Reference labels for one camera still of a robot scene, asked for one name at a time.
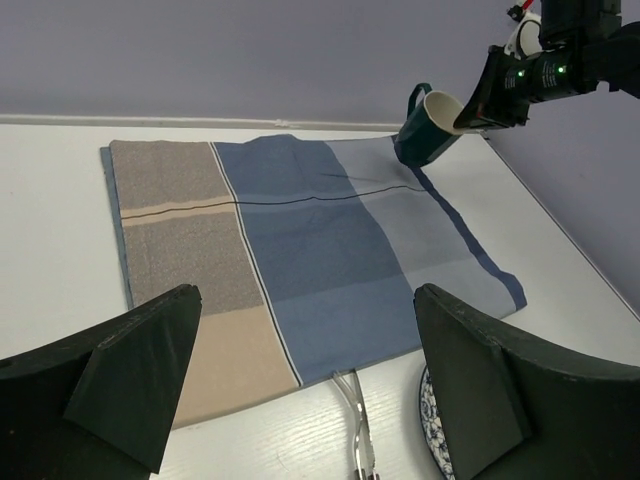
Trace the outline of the blue floral ceramic plate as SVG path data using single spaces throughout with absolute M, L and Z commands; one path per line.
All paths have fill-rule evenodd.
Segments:
M 424 367 L 419 387 L 419 417 L 427 447 L 442 476 L 455 480 L 444 428 L 437 407 L 433 381 L 427 366 Z

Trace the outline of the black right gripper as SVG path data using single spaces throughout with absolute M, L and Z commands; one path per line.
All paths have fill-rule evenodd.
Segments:
M 483 71 L 470 99 L 456 117 L 457 130 L 490 130 L 523 126 L 533 104 L 593 92 L 613 76 L 614 34 L 618 19 L 599 19 L 586 33 L 566 31 L 553 45 L 525 59 L 506 55 L 501 46 L 488 49 Z

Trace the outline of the blue and beige checked placemat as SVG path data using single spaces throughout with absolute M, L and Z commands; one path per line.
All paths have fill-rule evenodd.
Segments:
M 497 318 L 526 306 L 389 137 L 114 140 L 100 156 L 128 305 L 181 283 L 202 296 L 176 427 L 417 350 L 426 283 Z

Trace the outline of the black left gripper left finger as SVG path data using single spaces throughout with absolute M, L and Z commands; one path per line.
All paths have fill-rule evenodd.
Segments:
M 147 479 L 159 472 L 201 317 L 183 284 L 1 362 L 4 479 Z

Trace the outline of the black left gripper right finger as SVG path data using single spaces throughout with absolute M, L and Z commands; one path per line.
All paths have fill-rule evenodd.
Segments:
M 456 478 L 638 478 L 638 367 L 544 340 L 433 284 L 414 309 Z

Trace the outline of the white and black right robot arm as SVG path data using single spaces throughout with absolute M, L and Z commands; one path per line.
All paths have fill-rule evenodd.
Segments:
M 622 23 L 619 1 L 526 1 L 508 14 L 519 21 L 503 45 L 492 45 L 479 82 L 457 116 L 457 129 L 524 126 L 532 104 L 611 92 L 639 96 L 639 23 Z

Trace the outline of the dark green mug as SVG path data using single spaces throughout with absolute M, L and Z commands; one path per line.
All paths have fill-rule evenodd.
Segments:
M 462 135 L 454 126 L 463 104 L 454 96 L 419 83 L 412 91 L 404 124 L 394 140 L 398 160 L 412 169 L 433 163 Z

